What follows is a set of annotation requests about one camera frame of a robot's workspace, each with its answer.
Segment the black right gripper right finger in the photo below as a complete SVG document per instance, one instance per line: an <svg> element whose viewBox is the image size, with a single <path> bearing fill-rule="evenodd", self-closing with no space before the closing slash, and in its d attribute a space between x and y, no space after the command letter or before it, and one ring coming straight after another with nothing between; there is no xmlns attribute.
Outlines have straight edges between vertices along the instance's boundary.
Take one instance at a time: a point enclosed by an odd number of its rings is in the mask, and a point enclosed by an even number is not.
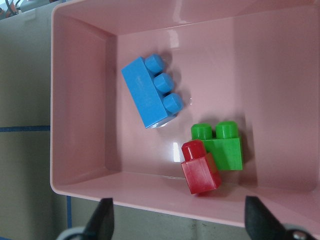
<svg viewBox="0 0 320 240"><path fill-rule="evenodd" d="M314 240L301 229L286 229L257 196L247 196L244 206L244 226L252 240Z"/></svg>

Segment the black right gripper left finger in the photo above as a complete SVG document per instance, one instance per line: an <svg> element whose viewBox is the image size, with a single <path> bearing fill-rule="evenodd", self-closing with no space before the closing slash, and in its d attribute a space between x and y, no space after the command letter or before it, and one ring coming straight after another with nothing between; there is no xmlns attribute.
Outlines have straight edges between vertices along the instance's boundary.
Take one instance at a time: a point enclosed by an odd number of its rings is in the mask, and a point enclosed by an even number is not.
<svg viewBox="0 0 320 240"><path fill-rule="evenodd" d="M112 198L102 198L82 233L83 240L111 240L115 229Z"/></svg>

